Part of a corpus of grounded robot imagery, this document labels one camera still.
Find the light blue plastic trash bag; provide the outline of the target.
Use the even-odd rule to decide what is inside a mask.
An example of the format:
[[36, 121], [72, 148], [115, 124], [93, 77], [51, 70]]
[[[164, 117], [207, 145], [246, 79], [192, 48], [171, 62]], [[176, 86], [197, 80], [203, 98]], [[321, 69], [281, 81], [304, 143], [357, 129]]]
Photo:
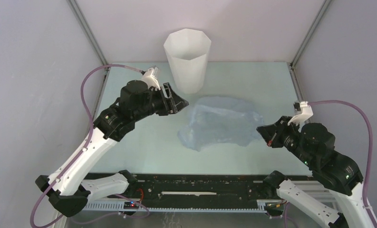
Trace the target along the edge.
[[261, 138], [256, 128], [264, 125], [254, 103], [227, 96], [199, 98], [187, 117], [188, 124], [177, 136], [184, 147], [198, 152], [222, 143], [246, 147]]

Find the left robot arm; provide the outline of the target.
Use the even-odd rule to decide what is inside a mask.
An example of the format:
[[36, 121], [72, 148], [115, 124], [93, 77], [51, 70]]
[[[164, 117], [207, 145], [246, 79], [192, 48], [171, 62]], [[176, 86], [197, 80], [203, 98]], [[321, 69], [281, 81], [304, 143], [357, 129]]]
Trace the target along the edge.
[[141, 80], [129, 81], [115, 102], [100, 113], [93, 129], [68, 160], [51, 175], [39, 176], [36, 185], [54, 209], [66, 217], [78, 214], [89, 202], [100, 198], [117, 194], [133, 197], [137, 179], [127, 170], [95, 180], [86, 176], [109, 149], [134, 130], [138, 121], [153, 114], [176, 114], [188, 104], [169, 83], [155, 88]]

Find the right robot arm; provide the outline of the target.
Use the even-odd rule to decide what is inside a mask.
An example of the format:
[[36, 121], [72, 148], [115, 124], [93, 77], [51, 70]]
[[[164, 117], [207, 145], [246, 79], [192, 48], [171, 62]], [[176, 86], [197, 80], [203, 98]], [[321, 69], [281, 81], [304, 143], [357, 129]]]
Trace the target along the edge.
[[259, 126], [257, 132], [271, 148], [286, 148], [328, 189], [340, 207], [330, 208], [297, 187], [279, 171], [263, 180], [266, 197], [279, 197], [297, 207], [322, 228], [377, 228], [372, 208], [363, 202], [363, 177], [357, 163], [335, 150], [335, 136], [320, 123], [303, 127], [283, 116], [276, 123]]

